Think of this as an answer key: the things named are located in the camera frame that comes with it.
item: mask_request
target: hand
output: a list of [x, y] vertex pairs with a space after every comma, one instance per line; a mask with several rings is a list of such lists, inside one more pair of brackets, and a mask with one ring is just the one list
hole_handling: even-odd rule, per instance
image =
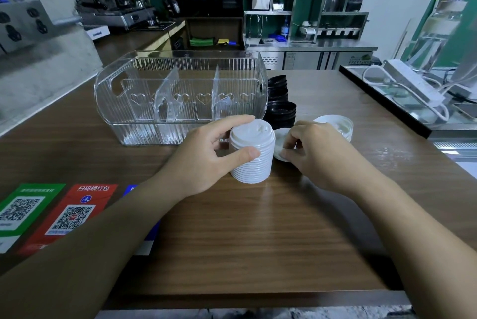
[[254, 147], [244, 147], [225, 157], [217, 157], [215, 152], [222, 148], [219, 139], [226, 138], [232, 127], [254, 119], [250, 115], [229, 116], [194, 129], [157, 176], [173, 184], [181, 198], [206, 191], [234, 168], [260, 156]]
[[356, 195], [384, 176], [328, 123], [298, 121], [283, 148], [282, 157], [315, 185], [342, 195]]

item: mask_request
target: wood grain surface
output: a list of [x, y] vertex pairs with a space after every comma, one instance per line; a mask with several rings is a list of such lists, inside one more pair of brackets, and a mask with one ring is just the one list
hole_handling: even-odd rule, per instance
[[[273, 75], [282, 73], [297, 119], [351, 118], [353, 145], [477, 248], [477, 182], [469, 174], [339, 72]], [[75, 183], [117, 183], [114, 201], [127, 185], [158, 171], [174, 150], [121, 146], [99, 117], [88, 82], [0, 139], [0, 197], [21, 183], [66, 183], [57, 202]], [[0, 256], [0, 270], [17, 262], [14, 254]], [[386, 297], [388, 289], [400, 290], [401, 284], [364, 214], [346, 197], [314, 188], [291, 164], [274, 160], [263, 183], [226, 175], [174, 207], [161, 222], [151, 255], [130, 260], [107, 307], [307, 306], [320, 304], [323, 295]]]

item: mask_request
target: clear plastic organizer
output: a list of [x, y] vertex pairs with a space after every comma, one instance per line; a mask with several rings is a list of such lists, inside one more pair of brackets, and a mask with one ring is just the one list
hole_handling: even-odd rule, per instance
[[180, 144], [229, 115], [263, 118], [268, 77], [257, 52], [134, 51], [97, 75], [94, 96], [122, 144]]

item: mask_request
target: label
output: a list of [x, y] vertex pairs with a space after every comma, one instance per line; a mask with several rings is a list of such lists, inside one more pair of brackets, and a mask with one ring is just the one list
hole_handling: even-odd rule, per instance
[[5, 254], [64, 187], [25, 183], [0, 203], [0, 254]]
[[[129, 185], [126, 191], [124, 192], [123, 197], [126, 196], [128, 193], [130, 193], [135, 187], [137, 187], [136, 184]], [[154, 239], [156, 238], [156, 235], [158, 234], [160, 223], [161, 221], [155, 224], [154, 227], [151, 229], [151, 231], [149, 231], [146, 238], [141, 243], [141, 245], [137, 248], [136, 253], [134, 255], [147, 256], [151, 253], [152, 244], [154, 243]]]
[[18, 251], [32, 255], [104, 210], [116, 184], [74, 185]]

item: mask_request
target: stack of black lids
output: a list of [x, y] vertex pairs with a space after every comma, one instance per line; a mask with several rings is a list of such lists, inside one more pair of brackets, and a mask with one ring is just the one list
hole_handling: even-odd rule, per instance
[[288, 101], [287, 76], [269, 78], [268, 86], [268, 105], [263, 119], [270, 123], [274, 130], [293, 127], [297, 105]]

